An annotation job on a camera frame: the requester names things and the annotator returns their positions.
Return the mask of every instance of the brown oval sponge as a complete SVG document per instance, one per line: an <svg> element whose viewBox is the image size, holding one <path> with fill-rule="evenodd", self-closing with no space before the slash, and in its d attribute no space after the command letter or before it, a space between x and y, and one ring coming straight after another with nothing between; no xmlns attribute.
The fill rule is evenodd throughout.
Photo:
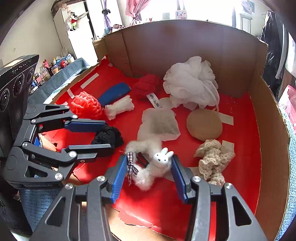
<svg viewBox="0 0 296 241"><path fill-rule="evenodd" d="M198 140L216 139L222 133L222 122L212 110L198 109L187 117L187 130Z"/></svg>

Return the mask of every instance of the checkered ribbon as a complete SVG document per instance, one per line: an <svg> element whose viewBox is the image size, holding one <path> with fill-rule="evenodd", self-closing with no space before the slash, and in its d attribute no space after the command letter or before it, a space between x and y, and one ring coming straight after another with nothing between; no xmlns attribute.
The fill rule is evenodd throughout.
<svg viewBox="0 0 296 241"><path fill-rule="evenodd" d="M126 154L128 158L128 170L127 170L127 175L128 175L128 185L131 185L131 176L134 175L136 176L138 174L138 169L134 167L133 165L133 153L128 152Z"/></svg>

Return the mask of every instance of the bunny face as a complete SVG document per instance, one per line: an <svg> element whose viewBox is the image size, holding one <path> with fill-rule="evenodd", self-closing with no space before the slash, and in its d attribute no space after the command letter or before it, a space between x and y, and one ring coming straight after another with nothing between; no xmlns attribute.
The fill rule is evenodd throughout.
<svg viewBox="0 0 296 241"><path fill-rule="evenodd" d="M174 155L173 151L168 152L168 149L165 147L161 150L161 152L158 152L154 154L153 156L153 164L158 168L165 168L168 164L169 159Z"/></svg>

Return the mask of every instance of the hanging clothes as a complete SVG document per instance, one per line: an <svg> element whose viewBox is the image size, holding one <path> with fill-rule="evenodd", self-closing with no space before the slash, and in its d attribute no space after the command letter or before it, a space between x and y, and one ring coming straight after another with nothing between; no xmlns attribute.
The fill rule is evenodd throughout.
<svg viewBox="0 0 296 241"><path fill-rule="evenodd" d="M282 82L281 78L276 78L281 60L282 44L274 12L270 12L268 16L260 40L268 44L267 59L262 77L276 98Z"/></svg>

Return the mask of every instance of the camera lens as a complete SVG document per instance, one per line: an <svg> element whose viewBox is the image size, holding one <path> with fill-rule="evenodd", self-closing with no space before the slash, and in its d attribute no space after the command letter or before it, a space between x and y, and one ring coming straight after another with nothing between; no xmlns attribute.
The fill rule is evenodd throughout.
<svg viewBox="0 0 296 241"><path fill-rule="evenodd" d="M23 83L24 83L24 74L21 74L20 76L17 77L17 80L15 81L15 84L13 86L14 96L17 96L20 94Z"/></svg>
<svg viewBox="0 0 296 241"><path fill-rule="evenodd" d="M33 69L30 69L27 75L27 83L31 80L32 76L33 76Z"/></svg>
<svg viewBox="0 0 296 241"><path fill-rule="evenodd" d="M5 111L9 100L9 90L5 89L0 97L0 110Z"/></svg>

